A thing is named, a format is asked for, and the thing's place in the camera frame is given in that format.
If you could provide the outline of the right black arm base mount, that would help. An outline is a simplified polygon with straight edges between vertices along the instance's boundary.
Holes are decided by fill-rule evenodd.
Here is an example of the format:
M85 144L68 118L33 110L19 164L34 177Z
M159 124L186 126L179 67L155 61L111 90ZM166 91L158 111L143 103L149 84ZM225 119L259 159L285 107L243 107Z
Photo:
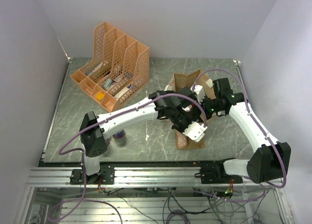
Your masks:
M202 184L229 184L231 179L234 184L243 183L241 176L226 174L224 162L225 160L198 161L195 165L200 167L200 170L194 177L200 178Z

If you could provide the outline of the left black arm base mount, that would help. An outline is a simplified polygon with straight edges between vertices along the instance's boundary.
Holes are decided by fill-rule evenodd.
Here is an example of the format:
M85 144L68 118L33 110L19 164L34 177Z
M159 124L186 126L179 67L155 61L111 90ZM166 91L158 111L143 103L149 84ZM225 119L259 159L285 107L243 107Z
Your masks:
M100 171L93 175L86 176L87 185L112 185L115 179L115 170L111 166L101 166ZM84 175L82 169L72 170L70 176L71 185L84 185Z

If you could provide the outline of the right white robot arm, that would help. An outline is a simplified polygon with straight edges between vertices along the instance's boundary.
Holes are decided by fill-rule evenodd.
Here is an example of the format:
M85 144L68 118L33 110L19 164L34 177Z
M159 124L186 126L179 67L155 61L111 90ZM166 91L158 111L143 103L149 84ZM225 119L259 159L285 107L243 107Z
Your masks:
M286 183L291 147L280 142L260 122L243 93L234 93L227 78L211 82L215 98L204 97L202 107L206 118L229 115L249 140L253 155L249 160L226 159L215 170L216 179L225 183L232 175L248 177L256 184L282 179Z

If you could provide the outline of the purple fanta can back middle-left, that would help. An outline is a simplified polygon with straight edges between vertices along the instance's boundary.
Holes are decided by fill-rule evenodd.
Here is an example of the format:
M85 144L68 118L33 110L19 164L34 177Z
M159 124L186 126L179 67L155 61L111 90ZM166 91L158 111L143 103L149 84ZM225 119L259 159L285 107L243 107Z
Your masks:
M118 132L116 132L115 134L113 134L113 138L114 139L121 139L125 136L125 131L124 130L120 130Z

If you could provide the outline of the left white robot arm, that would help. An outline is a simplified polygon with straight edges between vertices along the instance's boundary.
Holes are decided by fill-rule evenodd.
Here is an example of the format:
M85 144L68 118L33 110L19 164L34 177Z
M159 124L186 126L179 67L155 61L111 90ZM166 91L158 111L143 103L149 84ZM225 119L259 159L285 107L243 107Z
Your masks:
M174 91L157 91L129 107L107 114L85 114L80 126L84 146L82 178L89 184L99 179L100 158L107 150L106 139L127 127L156 119L169 119L173 129L199 142L207 129L201 106L205 93L195 85Z

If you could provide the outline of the aluminium frame rail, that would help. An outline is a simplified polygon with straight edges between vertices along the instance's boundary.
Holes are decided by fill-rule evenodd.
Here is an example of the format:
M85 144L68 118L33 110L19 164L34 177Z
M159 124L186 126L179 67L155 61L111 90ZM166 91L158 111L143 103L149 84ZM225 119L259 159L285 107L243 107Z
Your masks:
M26 183L27 187L79 187L70 184L74 168L33 168ZM102 187L207 187L213 185L211 178L195 177L199 167L171 168L115 168L112 184Z

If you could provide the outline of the orange plastic file organizer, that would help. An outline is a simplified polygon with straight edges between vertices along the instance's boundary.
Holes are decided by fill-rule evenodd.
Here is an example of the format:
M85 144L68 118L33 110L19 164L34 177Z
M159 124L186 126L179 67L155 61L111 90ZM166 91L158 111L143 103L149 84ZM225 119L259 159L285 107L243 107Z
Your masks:
M150 49L108 22L94 29L93 58L70 77L108 112L121 109L150 80Z

